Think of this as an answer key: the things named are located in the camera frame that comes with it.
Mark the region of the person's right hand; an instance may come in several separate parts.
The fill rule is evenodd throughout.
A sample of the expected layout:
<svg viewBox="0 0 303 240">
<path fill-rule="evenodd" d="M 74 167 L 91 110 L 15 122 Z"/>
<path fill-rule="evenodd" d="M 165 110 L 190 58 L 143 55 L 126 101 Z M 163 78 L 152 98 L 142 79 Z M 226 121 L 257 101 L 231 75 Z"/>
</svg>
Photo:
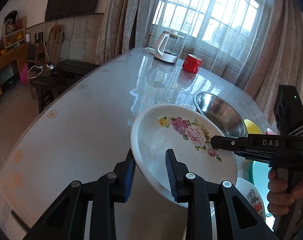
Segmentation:
<svg viewBox="0 0 303 240">
<path fill-rule="evenodd" d="M 285 180 L 276 178 L 275 169 L 269 170 L 268 178 L 267 209 L 273 216 L 286 215 L 294 201 L 303 198 L 303 180 L 287 193 L 288 184 Z"/>
</svg>

